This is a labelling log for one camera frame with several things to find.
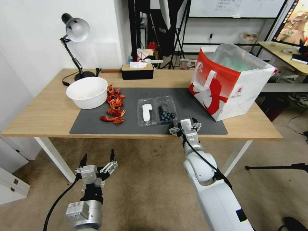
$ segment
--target lamp arm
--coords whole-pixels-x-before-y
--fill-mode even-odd
[[[76,65],[76,67],[78,68],[79,70],[79,74],[80,75],[83,75],[83,71],[82,71],[82,66],[81,64],[79,63],[79,61],[72,55],[71,51],[68,49],[67,47],[67,43],[70,41],[68,38],[66,38],[67,35],[65,35],[64,37],[60,38],[60,41],[62,42],[62,44],[64,45],[65,49],[67,50],[67,52],[69,53],[69,55],[71,56],[72,58],[72,61],[73,63]]]

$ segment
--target shopping bag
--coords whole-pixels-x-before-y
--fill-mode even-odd
[[[200,49],[189,91],[216,120],[245,114],[275,68],[234,44]]]

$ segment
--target lamp shade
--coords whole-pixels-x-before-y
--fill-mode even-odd
[[[80,18],[73,18],[70,14],[62,15],[62,21],[65,23],[65,30],[68,38],[73,42],[82,42],[90,33],[89,24]]]

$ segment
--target white bowl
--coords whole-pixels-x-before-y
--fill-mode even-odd
[[[82,109],[96,108],[107,99],[108,83],[100,77],[80,79],[66,89],[66,95]]]

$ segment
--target tissue box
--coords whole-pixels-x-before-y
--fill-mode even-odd
[[[130,68],[129,64],[121,68],[122,79],[153,79],[153,65],[147,64],[145,68]]]

